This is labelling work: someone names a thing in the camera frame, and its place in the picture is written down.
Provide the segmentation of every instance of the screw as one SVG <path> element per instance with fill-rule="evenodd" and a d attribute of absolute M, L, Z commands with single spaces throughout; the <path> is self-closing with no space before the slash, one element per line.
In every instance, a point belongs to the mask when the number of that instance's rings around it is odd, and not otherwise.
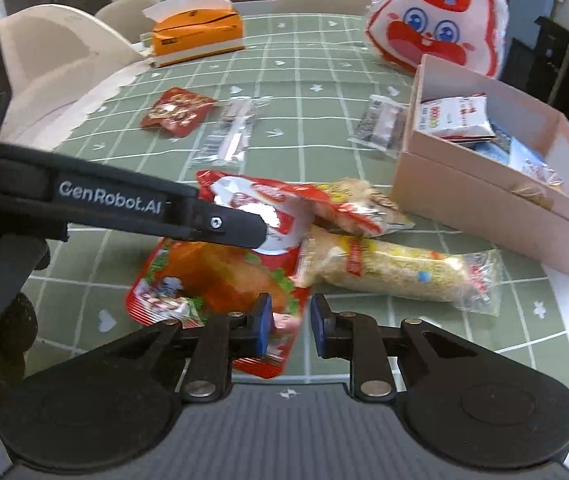
<path fill-rule="evenodd" d="M 360 385 L 360 391 L 367 397 L 384 397 L 391 393 L 391 384 L 384 381 L 367 381 Z"/>
<path fill-rule="evenodd" d="M 215 384 L 209 381 L 192 381 L 184 389 L 191 397 L 209 397 L 215 392 Z"/>

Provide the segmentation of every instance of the gray ribbed surface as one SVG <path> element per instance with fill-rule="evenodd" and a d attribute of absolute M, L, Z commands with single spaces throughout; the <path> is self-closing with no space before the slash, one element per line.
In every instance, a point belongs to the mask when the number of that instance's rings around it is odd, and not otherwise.
<path fill-rule="evenodd" d="M 216 404 L 184 410 L 167 438 L 100 474 L 55 476 L 18 466 L 7 480 L 569 480 L 562 466 L 522 474 L 467 471 L 430 455 L 386 406 L 351 399 L 342 384 L 237 384 Z"/>

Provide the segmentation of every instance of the snack package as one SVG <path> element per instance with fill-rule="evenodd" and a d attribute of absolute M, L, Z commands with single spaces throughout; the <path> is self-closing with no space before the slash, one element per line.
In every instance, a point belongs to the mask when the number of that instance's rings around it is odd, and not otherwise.
<path fill-rule="evenodd" d="M 216 100 L 210 97 L 183 88 L 170 88 L 142 118 L 140 127 L 161 126 L 177 137 L 186 137 L 215 103 Z"/>
<path fill-rule="evenodd" d="M 204 140 L 190 166 L 204 162 L 212 166 L 241 166 L 245 160 L 245 151 L 258 108 L 264 106 L 267 99 L 232 97 L 224 105 L 215 131 Z"/>
<path fill-rule="evenodd" d="M 267 292 L 275 326 L 266 355 L 239 359 L 234 367 L 273 378 L 285 367 L 309 296 L 309 288 L 293 285 L 280 263 L 242 248 L 165 238 L 129 291 L 127 312 L 143 324 L 176 318 L 189 328 L 202 326 L 213 313 L 250 312 L 258 294 Z"/>
<path fill-rule="evenodd" d="M 373 0 L 365 37 L 383 60 L 411 72 L 431 54 L 495 77 L 508 20 L 507 0 Z"/>
<path fill-rule="evenodd" d="M 367 111 L 349 140 L 397 158 L 406 120 L 406 105 L 390 97 L 372 95 Z"/>
<path fill-rule="evenodd" d="M 491 127 L 496 138 L 491 142 L 479 142 L 474 147 L 475 152 L 560 189 L 562 179 L 556 171 L 545 164 L 540 155 L 525 146 L 516 137 L 511 137 L 505 133 L 494 123 L 491 123 Z"/>
<path fill-rule="evenodd" d="M 487 119 L 487 96 L 484 94 L 421 103 L 415 127 L 424 134 L 460 143 L 496 137 Z"/>
<path fill-rule="evenodd" d="M 465 312 L 500 311 L 500 251 L 442 254 L 389 242 L 335 235 L 311 226 L 294 282 L 320 281 L 364 292 L 448 301 Z"/>
<path fill-rule="evenodd" d="M 344 178 L 331 184 L 286 184 L 279 180 L 238 176 L 221 171 L 198 171 L 200 196 L 211 202 L 228 205 L 247 200 L 243 194 L 261 203 L 272 205 L 290 203 L 292 197 L 304 199 L 307 207 L 342 230 L 367 237 L 380 236 L 411 229 L 414 223 L 403 215 L 398 205 L 373 188 L 366 180 Z M 247 211 L 258 212 L 255 206 L 245 205 Z M 270 221 L 262 215 L 264 221 Z M 287 225 L 286 219 L 279 219 Z M 299 244 L 304 232 L 295 231 L 289 243 Z M 282 232 L 269 230 L 268 236 L 283 237 Z"/>

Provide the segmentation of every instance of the blue eye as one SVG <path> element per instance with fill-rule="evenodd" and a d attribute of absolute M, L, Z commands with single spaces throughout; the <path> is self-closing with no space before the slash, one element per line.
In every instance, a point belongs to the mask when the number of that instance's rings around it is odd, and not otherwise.
<path fill-rule="evenodd" d="M 458 43 L 460 40 L 460 29 L 458 28 L 458 25 L 453 23 L 451 20 L 442 20 L 436 25 L 434 38 L 438 41 Z"/>
<path fill-rule="evenodd" d="M 411 7 L 405 12 L 402 21 L 420 34 L 427 28 L 427 14 L 420 7 Z"/>

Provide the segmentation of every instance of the red mouth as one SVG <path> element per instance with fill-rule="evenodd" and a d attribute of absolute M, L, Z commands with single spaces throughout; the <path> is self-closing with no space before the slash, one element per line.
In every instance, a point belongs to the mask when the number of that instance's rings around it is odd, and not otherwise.
<path fill-rule="evenodd" d="M 422 40 L 426 39 L 404 22 L 391 22 L 387 28 L 387 40 L 397 54 L 411 63 L 418 65 L 423 54 L 441 57 L 459 65 L 466 65 L 467 53 L 456 43 L 449 41 L 429 40 L 425 45 Z"/>

